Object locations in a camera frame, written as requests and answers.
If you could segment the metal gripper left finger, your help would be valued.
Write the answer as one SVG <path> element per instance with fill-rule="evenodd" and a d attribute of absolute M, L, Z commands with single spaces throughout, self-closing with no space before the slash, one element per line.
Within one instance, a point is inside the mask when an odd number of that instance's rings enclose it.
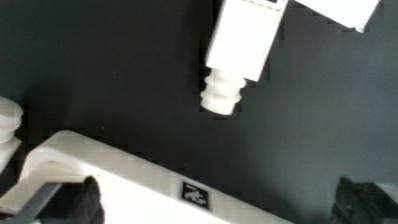
<path fill-rule="evenodd" d="M 7 224 L 104 224 L 95 178 L 88 176 L 81 182 L 48 182 L 7 218 Z"/>

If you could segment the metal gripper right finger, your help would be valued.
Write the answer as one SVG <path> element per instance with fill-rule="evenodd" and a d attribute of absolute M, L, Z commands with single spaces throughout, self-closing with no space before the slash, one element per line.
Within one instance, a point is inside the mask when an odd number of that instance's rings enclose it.
<path fill-rule="evenodd" d="M 398 224 L 398 184 L 339 179 L 330 224 Z"/>

